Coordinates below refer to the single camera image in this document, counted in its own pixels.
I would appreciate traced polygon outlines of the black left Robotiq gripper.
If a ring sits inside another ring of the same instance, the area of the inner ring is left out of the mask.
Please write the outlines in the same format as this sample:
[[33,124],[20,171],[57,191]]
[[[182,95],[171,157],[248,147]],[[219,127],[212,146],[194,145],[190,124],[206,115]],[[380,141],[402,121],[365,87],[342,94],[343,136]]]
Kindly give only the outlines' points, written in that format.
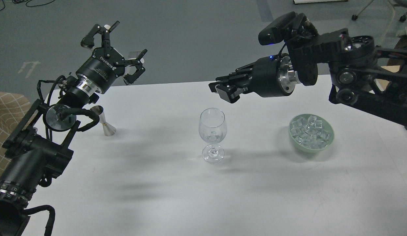
[[107,92],[115,80],[124,75],[125,67],[133,66],[135,68],[134,73],[124,75],[123,81],[125,85],[133,84],[145,72],[142,59],[148,52],[147,49],[141,51],[136,58],[125,60],[116,49],[111,47],[110,33],[119,24],[120,21],[116,21],[109,28],[95,24],[81,40],[82,47],[92,49],[94,48],[94,36],[97,34],[101,36],[101,47],[95,48],[91,57],[76,71],[76,76],[80,80],[87,79],[94,83],[96,86],[95,92],[100,94]]

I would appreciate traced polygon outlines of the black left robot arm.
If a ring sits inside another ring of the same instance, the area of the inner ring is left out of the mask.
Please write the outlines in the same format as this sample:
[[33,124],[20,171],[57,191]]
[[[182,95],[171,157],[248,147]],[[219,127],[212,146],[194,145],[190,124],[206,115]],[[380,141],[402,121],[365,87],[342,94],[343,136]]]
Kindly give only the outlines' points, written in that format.
[[111,46],[110,33],[119,25],[96,24],[81,40],[92,55],[76,71],[76,76],[59,76],[37,83],[39,98],[5,140],[5,156],[10,164],[0,176],[0,236],[20,236],[30,217],[49,213],[44,235],[50,236],[55,209],[50,205],[28,208],[38,186],[48,187],[72,159],[69,145],[77,132],[99,123],[99,115],[87,104],[95,104],[116,79],[133,84],[145,72],[142,58],[126,59]]

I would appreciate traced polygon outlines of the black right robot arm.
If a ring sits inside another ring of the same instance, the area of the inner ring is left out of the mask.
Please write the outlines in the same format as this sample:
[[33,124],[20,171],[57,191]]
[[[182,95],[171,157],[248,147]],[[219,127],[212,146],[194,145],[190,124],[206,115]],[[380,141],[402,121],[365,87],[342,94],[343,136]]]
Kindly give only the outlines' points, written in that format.
[[407,50],[376,47],[371,36],[349,36],[346,28],[319,34],[303,13],[288,12],[258,35],[260,45],[284,42],[287,53],[260,58],[208,86],[235,103],[241,94],[290,96],[295,85],[313,86],[319,63],[331,75],[329,101],[407,128]]

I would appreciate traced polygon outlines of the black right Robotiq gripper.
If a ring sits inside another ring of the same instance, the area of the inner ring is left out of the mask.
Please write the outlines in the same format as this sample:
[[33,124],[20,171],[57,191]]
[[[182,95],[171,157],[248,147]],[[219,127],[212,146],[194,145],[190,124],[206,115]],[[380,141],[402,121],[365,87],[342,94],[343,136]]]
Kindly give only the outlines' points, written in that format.
[[217,77],[216,82],[208,86],[212,93],[233,104],[241,94],[248,92],[264,98],[290,96],[300,83],[289,56],[269,56],[241,66],[227,76]]

